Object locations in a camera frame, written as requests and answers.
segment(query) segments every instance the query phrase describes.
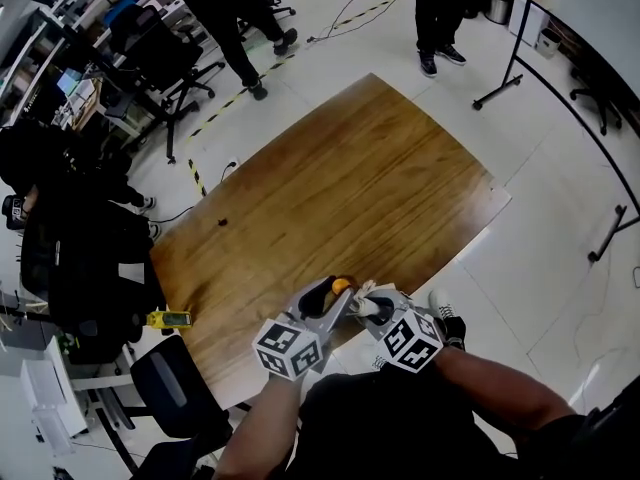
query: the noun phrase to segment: white sneaker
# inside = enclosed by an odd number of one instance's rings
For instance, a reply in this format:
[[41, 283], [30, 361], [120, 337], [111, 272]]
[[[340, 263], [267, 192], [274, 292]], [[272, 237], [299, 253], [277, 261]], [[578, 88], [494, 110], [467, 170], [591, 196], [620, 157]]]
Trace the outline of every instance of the white sneaker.
[[156, 198], [155, 197], [145, 197], [144, 204], [138, 208], [138, 215], [143, 215], [147, 213], [149, 210], [152, 210], [156, 207]]
[[154, 243], [158, 240], [158, 238], [160, 238], [161, 235], [162, 235], [162, 228], [160, 227], [160, 224], [149, 223], [149, 236], [151, 237], [151, 240], [153, 240]]
[[440, 313], [440, 318], [443, 320], [457, 316], [456, 310], [453, 308], [453, 304], [451, 304], [451, 299], [449, 299], [449, 295], [442, 289], [436, 288], [431, 291], [429, 294], [429, 306], [431, 306], [431, 309], [434, 311]]

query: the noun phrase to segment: wood grain surface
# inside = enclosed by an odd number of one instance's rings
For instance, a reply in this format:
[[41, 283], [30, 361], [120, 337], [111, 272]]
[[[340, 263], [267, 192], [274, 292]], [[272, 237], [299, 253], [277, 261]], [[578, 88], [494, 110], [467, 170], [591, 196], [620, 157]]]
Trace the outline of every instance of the wood grain surface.
[[194, 315], [183, 336], [215, 391], [310, 281], [349, 274], [412, 293], [509, 199], [435, 121], [368, 75], [250, 158], [151, 255], [169, 307]]

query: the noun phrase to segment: white tile floor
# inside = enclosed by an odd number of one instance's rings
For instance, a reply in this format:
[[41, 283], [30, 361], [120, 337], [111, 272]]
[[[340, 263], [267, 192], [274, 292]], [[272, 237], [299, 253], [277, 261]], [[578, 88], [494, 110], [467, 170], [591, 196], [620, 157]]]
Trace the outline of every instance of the white tile floor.
[[[217, 97], [180, 125], [178, 164], [164, 160], [162, 132], [136, 159], [132, 184], [158, 196], [155, 217], [171, 217], [199, 200], [188, 158], [211, 190], [229, 158], [247, 160], [327, 98], [373, 72], [445, 127], [513, 197], [476, 240], [418, 290], [417, 300], [426, 303], [433, 286], [446, 287], [467, 320], [471, 352], [542, 380], [579, 411], [606, 405], [640, 373], [640, 291], [632, 277], [640, 263], [640, 227], [617, 235], [600, 263], [587, 261], [615, 205], [627, 202], [612, 169], [572, 116], [529, 74], [481, 113], [472, 110], [473, 99], [502, 79], [514, 44], [506, 28], [483, 17], [464, 21], [457, 43], [467, 66], [438, 59], [440, 73], [430, 80], [417, 62], [414, 0], [399, 0], [353, 33], [306, 44], [347, 1], [283, 0], [298, 11], [283, 24], [299, 30], [300, 45], [294, 59], [266, 76], [269, 97], [255, 102], [243, 96], [187, 144], [190, 133], [240, 89], [237, 77], [225, 69], [211, 81]], [[356, 0], [343, 18], [381, 1]], [[526, 45], [522, 55], [567, 95], [572, 80], [566, 59], [546, 61]], [[250, 57], [261, 72], [275, 61], [260, 36], [252, 39]], [[595, 115], [583, 105], [578, 102], [577, 108], [595, 124]], [[603, 142], [640, 193], [638, 137], [625, 123]], [[334, 354], [330, 371], [367, 371], [371, 355], [371, 340], [360, 336]], [[492, 436], [501, 449], [511, 450], [504, 436]]]

